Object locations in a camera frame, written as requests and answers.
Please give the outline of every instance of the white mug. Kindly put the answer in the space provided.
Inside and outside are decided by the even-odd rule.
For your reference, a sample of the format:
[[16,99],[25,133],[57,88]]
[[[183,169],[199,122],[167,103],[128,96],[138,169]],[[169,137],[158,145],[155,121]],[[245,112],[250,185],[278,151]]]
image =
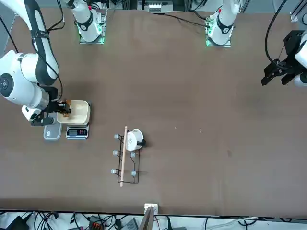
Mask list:
[[146,141],[144,140],[143,133],[139,129],[129,131],[127,134],[126,150],[133,152],[139,150],[144,146]]

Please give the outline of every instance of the brown table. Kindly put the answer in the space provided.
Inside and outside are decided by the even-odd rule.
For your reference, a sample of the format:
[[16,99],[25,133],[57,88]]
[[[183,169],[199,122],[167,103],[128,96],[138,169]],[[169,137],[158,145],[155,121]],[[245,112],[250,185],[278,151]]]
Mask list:
[[[262,87],[272,14],[240,14],[232,48],[207,48],[204,29],[142,11],[109,14],[106,43],[79,45],[73,17],[51,33],[64,97],[93,103],[90,137],[43,140],[21,108],[0,100],[0,207],[164,214],[307,217],[307,90]],[[47,26],[58,9],[43,9]],[[189,12],[177,13],[199,21]],[[278,16],[269,51],[294,29]],[[12,36],[32,52],[16,19]],[[124,125],[148,141],[139,184],[111,168]]]

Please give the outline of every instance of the kitchen scale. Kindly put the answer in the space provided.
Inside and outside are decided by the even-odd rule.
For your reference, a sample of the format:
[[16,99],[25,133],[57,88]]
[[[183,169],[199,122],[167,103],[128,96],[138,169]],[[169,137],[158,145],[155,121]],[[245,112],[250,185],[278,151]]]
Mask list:
[[90,121],[87,123],[87,125],[67,125],[66,130],[66,138],[68,140],[86,140],[88,139],[88,133],[90,129]]

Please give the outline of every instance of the wooden stick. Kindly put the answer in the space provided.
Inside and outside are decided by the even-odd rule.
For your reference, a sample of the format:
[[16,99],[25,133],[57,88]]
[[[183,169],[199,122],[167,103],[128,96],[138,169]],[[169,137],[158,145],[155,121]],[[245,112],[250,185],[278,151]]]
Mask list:
[[123,158],[121,161],[121,176],[120,176],[120,187],[123,186],[123,181],[124,181],[124,171],[125,171],[125,159],[126,159],[126,140],[127,140],[127,132],[128,132],[128,127],[125,126],[125,135],[124,135],[124,147],[123,147]]

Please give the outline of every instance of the electrical outlet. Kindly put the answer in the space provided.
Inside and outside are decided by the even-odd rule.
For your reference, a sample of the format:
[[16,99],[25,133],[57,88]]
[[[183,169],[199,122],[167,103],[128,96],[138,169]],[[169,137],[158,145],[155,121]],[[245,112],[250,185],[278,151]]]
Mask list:
[[158,215],[158,204],[144,204],[144,214],[149,207],[154,208],[154,214]]

